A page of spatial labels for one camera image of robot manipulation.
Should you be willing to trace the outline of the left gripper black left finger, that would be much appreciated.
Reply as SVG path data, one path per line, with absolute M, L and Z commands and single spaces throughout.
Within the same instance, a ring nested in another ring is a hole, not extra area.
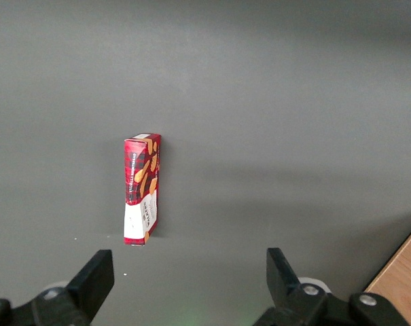
M 0 298 L 0 325 L 91 325 L 114 285 L 113 255 L 99 250 L 65 285 L 12 307 Z

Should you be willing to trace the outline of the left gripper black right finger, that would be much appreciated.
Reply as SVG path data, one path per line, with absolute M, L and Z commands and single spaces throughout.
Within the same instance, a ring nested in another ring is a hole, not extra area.
M 407 325 L 385 297 L 360 292 L 343 301 L 312 283 L 302 283 L 282 250 L 266 253 L 266 281 L 274 306 L 256 325 Z

